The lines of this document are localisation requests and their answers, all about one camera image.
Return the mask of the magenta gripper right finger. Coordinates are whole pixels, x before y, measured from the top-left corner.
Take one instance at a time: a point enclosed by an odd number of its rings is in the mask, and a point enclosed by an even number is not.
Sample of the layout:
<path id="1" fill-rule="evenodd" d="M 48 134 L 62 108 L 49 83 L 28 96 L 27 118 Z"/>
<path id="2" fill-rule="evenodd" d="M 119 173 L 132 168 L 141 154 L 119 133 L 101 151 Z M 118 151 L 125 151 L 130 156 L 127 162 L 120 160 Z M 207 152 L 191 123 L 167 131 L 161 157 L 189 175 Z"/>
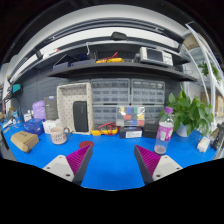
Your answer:
<path id="1" fill-rule="evenodd" d="M 182 169 L 168 155 L 159 156 L 139 145 L 134 146 L 134 155 L 145 185 Z"/>

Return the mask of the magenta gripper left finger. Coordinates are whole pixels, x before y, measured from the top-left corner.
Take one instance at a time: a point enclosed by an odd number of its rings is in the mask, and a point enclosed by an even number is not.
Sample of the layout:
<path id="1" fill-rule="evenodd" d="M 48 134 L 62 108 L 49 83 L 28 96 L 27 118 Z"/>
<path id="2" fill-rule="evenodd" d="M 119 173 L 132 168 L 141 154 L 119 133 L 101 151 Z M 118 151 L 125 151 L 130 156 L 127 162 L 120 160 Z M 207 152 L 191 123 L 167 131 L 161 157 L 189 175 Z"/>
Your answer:
<path id="1" fill-rule="evenodd" d="M 81 185 L 92 154 L 92 145 L 87 145 L 67 156 L 58 155 L 44 167 L 44 170 Z"/>

